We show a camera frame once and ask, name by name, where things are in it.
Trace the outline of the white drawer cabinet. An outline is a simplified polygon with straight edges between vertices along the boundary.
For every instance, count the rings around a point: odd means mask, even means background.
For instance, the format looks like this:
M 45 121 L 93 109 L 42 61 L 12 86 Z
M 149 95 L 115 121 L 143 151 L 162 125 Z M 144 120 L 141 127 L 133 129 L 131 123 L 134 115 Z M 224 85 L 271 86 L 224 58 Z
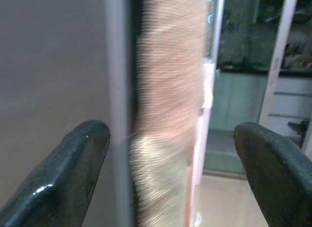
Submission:
M 268 115 L 268 128 L 302 147 L 311 114 L 312 78 L 279 78 Z

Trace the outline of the black kitchen countertop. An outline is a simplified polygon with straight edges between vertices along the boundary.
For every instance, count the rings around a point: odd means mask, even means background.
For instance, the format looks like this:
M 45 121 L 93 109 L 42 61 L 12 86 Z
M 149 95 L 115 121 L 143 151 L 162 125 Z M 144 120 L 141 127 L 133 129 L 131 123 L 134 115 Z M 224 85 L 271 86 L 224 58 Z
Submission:
M 235 73 L 235 74 L 248 74 L 248 75 L 260 75 L 267 76 L 269 70 L 260 70 L 250 66 L 233 66 L 233 65 L 217 65 L 217 69 L 220 69 L 220 72 L 223 73 Z M 308 71 L 289 71 L 289 70 L 280 70 L 279 77 L 294 77 L 294 78 L 312 78 L 312 69 Z

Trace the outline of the grey vertical frame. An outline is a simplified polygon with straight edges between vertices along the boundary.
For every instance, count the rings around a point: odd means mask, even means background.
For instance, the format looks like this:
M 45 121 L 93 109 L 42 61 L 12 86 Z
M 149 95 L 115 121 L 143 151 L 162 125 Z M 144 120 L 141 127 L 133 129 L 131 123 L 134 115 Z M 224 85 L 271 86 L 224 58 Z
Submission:
M 129 0 L 106 0 L 111 150 L 117 227 L 133 227 L 132 182 L 128 162 L 131 85 L 128 82 Z

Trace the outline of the pale green cabinet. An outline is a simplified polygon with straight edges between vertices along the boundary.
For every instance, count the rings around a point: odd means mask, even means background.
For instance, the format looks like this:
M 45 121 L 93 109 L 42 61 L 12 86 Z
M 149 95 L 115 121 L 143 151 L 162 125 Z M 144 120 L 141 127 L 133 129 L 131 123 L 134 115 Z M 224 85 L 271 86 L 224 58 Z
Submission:
M 217 69 L 210 129 L 232 131 L 243 122 L 258 122 L 267 75 Z

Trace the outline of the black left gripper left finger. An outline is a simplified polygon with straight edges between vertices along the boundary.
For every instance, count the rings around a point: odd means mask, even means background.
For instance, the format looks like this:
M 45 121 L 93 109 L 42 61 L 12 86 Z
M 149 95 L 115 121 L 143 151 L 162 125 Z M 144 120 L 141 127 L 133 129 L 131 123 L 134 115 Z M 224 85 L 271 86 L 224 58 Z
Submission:
M 0 227 L 81 227 L 110 137 L 100 120 L 66 134 L 0 209 Z

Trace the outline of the narrow white door frame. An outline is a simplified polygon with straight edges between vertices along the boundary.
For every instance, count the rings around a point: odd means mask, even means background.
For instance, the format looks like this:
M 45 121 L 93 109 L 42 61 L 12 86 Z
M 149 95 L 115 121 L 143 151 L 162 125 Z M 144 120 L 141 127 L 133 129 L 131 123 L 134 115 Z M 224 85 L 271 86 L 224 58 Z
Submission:
M 186 227 L 196 227 L 195 187 L 201 184 L 219 50 L 222 16 L 225 0 L 205 0 L 205 34 L 203 61 L 203 104 L 197 121 L 196 141 L 192 160 L 191 191 Z

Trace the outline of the white sliding door frame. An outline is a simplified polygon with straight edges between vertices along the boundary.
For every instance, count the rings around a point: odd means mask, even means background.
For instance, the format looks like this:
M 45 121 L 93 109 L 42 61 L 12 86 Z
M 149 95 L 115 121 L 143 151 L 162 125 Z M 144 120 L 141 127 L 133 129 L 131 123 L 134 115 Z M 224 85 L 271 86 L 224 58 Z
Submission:
M 269 125 L 269 114 L 271 104 L 273 103 L 273 95 L 277 85 L 296 4 L 297 0 L 284 0 L 283 2 L 281 18 L 279 20 L 265 94 L 258 121 L 258 123 L 264 127 L 268 127 Z

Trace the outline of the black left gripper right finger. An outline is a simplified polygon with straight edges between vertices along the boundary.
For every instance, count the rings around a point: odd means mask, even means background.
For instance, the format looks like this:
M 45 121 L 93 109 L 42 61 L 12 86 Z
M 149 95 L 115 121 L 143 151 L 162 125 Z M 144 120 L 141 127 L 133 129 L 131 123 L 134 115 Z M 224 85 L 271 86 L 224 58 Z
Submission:
M 234 144 L 269 227 L 312 227 L 312 161 L 290 139 L 256 123 L 235 127 Z

